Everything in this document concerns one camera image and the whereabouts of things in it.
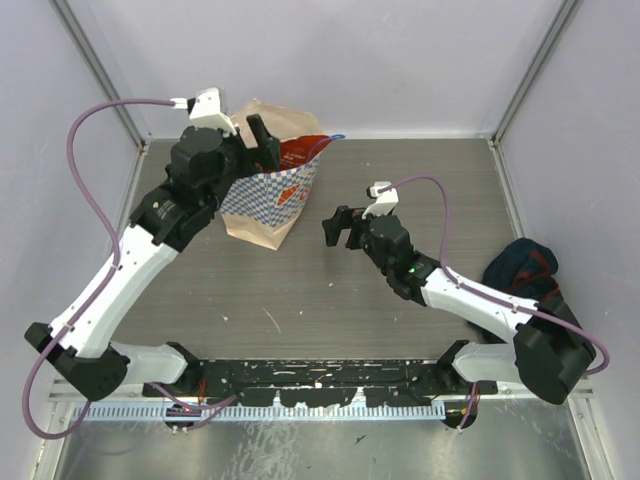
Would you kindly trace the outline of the cream red cassava chips bag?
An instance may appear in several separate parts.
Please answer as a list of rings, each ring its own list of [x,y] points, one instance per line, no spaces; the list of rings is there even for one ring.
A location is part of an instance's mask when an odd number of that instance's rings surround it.
[[[280,170],[297,168],[320,153],[328,143],[327,135],[304,135],[280,143]]]

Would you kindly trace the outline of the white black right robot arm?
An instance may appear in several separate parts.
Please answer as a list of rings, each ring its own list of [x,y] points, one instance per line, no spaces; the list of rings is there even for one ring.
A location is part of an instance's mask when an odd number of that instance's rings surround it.
[[[449,393],[462,393],[473,382],[511,382],[560,405],[596,358],[592,341],[562,299],[509,295],[445,268],[414,248],[395,215],[340,206],[321,225],[329,247],[347,231],[347,248],[363,251],[400,298],[498,337],[494,344],[465,344],[439,368],[440,385]]]

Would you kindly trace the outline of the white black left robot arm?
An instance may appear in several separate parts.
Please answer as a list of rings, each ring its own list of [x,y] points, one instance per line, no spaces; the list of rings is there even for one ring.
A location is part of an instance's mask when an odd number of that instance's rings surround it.
[[[239,127],[190,126],[170,151],[166,178],[130,214],[116,251],[92,283],[50,324],[34,323],[26,340],[91,402],[130,384],[158,383],[178,396],[199,387],[203,362],[177,342],[136,346],[113,341],[120,322],[151,281],[214,219],[233,184],[280,162],[280,142],[258,114]]]

